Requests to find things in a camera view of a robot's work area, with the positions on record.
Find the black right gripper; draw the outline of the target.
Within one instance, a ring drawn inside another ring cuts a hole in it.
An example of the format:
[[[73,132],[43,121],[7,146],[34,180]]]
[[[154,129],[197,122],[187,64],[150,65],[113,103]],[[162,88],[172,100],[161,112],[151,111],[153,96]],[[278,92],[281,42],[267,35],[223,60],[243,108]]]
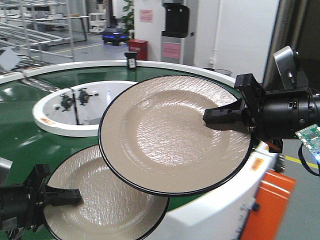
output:
[[[265,91],[253,74],[238,75],[234,88],[242,98],[227,105],[207,108],[203,114],[206,124],[245,125],[246,111],[253,119],[251,127],[256,137],[269,146],[271,153],[283,151],[283,140],[292,140],[296,132],[313,124],[313,95],[307,88]]]

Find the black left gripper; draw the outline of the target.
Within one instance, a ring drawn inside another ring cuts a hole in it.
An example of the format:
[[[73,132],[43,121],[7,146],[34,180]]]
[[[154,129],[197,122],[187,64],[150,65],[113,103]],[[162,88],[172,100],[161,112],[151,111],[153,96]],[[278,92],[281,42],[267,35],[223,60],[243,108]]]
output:
[[[51,174],[48,164],[35,164],[22,183],[0,188],[0,230],[6,233],[36,232],[44,223],[46,205],[77,205],[82,201],[79,189],[46,186]]]

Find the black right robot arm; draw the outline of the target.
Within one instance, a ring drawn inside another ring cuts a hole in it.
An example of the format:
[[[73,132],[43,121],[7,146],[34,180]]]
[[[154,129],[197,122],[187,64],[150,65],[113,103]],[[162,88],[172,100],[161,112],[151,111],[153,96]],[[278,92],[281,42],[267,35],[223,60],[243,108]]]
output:
[[[320,123],[320,97],[307,86],[265,91],[254,75],[248,73],[236,77],[234,88],[241,93],[241,98],[204,111],[207,127],[235,129],[240,122],[254,139],[280,153],[283,140],[293,140],[297,131]]]

